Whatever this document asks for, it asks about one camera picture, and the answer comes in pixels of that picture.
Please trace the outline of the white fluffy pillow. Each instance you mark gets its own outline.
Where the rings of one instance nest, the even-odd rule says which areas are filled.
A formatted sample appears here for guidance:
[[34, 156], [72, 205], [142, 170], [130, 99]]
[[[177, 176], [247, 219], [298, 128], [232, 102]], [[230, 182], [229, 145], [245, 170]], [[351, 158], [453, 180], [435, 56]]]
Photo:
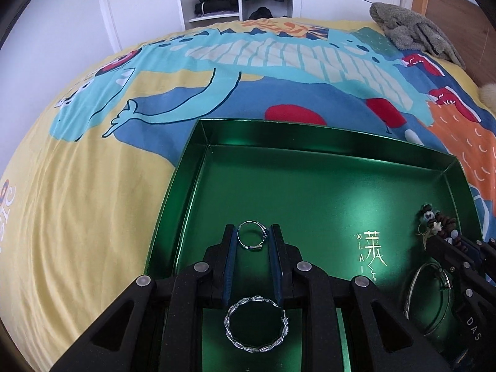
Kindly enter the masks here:
[[489, 83], [478, 88], [478, 97], [481, 103], [493, 114], [496, 115], [496, 84]]

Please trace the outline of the wooden headboard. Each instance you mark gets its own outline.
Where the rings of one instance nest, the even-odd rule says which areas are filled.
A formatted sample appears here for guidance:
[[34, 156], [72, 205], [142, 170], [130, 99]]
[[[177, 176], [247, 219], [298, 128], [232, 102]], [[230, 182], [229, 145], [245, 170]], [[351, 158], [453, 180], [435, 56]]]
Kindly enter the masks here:
[[495, 82], [495, 28], [481, 8], [468, 0], [413, 0], [412, 9], [441, 28], [478, 86]]

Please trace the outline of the black bag wardrobe bottom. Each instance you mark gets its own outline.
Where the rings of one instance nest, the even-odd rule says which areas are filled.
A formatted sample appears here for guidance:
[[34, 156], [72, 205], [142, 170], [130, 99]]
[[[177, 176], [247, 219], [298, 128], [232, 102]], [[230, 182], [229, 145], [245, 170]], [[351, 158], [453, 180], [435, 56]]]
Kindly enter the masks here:
[[272, 17], [273, 15], [269, 8], [260, 7], [249, 16], [249, 20], [271, 19]]

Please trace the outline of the yellow dinosaur bedspread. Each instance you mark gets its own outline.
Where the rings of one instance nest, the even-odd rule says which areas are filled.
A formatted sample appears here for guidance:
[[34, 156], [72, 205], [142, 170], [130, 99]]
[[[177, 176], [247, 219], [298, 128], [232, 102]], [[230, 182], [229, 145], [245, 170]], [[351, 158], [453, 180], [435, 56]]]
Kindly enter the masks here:
[[199, 117], [310, 123], [455, 155], [495, 234], [495, 115], [458, 65], [372, 22], [258, 19], [110, 55], [51, 100], [1, 177], [1, 321], [47, 371], [144, 269]]

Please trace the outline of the grey crumpled towel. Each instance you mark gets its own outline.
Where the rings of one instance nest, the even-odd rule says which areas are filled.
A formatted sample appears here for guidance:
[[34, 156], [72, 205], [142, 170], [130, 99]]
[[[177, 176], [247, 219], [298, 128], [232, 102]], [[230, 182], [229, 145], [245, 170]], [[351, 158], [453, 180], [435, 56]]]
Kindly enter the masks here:
[[466, 69], [455, 45], [435, 23], [422, 14], [385, 2], [373, 2], [369, 14], [399, 50], [427, 52]]

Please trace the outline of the white door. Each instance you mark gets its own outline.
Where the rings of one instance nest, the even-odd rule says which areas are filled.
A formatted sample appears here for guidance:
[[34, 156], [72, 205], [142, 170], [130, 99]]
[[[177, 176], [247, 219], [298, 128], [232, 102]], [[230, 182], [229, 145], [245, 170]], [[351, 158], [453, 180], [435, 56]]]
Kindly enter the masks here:
[[178, 0], [98, 0], [115, 53], [184, 30]]

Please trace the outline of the black folded clothes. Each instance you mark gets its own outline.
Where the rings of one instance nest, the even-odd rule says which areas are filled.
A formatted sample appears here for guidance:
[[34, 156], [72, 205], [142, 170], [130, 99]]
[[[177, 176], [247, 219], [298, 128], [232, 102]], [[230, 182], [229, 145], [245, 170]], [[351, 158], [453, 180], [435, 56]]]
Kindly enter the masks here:
[[194, 14], [203, 16], [220, 12], [236, 12], [239, 9], [238, 0], [198, 0]]

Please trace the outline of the silver twisted hoop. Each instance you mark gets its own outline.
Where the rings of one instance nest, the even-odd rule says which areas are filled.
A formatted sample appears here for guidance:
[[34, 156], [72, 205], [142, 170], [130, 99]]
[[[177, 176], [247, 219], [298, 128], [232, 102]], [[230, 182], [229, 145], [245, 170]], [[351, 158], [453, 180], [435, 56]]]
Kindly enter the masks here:
[[246, 353], [267, 353], [281, 345], [289, 333], [286, 311], [263, 296], [235, 302], [224, 317], [224, 333], [230, 343]]

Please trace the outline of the rose gold thin bangle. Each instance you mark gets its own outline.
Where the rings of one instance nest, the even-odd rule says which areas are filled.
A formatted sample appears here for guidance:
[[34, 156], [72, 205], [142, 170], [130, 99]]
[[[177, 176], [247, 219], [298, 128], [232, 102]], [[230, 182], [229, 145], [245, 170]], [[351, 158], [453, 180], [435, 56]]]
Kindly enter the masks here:
[[451, 310], [453, 283], [438, 263], [422, 264], [406, 286], [403, 314], [419, 332], [431, 336]]

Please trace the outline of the green metallic tray box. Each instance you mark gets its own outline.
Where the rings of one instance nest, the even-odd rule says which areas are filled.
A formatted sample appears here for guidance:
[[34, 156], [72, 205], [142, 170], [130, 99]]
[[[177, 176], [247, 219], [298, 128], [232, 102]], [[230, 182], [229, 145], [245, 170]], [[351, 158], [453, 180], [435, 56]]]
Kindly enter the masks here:
[[168, 187], [146, 271], [157, 288], [202, 261], [233, 224], [231, 296], [225, 308], [203, 311], [201, 371], [302, 371], [299, 310], [283, 308], [289, 333], [267, 353], [241, 351], [224, 333], [235, 302], [276, 302], [269, 227], [277, 224], [303, 261], [350, 282], [337, 310], [343, 371], [448, 371], [451, 361], [399, 304], [413, 273], [438, 263], [416, 233], [425, 204], [456, 218], [464, 237], [481, 238], [471, 189], [452, 155], [344, 129], [201, 119]]

